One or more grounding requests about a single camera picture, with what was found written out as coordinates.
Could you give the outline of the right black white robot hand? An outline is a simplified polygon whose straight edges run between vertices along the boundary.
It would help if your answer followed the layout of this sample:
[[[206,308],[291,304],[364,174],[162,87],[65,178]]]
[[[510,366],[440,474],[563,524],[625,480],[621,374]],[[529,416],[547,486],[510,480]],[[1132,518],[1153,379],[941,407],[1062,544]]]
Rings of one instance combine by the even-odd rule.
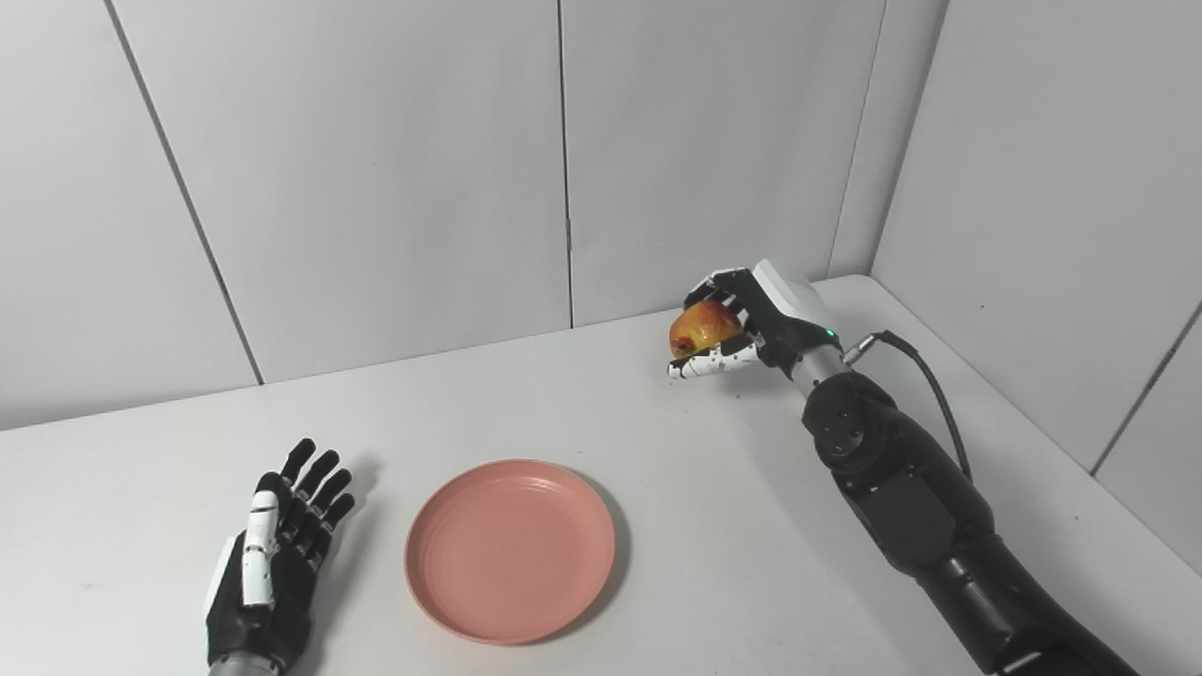
[[[672,379],[730,373],[748,364],[776,368],[808,393],[850,370],[837,326],[809,281],[786,281],[764,257],[751,269],[716,269],[686,295],[684,308],[716,300],[738,313],[739,336],[667,364]]]

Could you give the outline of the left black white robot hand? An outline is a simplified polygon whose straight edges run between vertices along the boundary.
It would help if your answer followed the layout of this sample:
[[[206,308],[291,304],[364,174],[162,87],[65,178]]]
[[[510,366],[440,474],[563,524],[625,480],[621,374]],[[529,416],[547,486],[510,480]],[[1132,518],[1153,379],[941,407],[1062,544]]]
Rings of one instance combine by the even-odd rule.
[[[210,675],[287,675],[313,638],[313,601],[337,528],[356,504],[335,450],[300,439],[266,472],[224,544],[206,607]]]

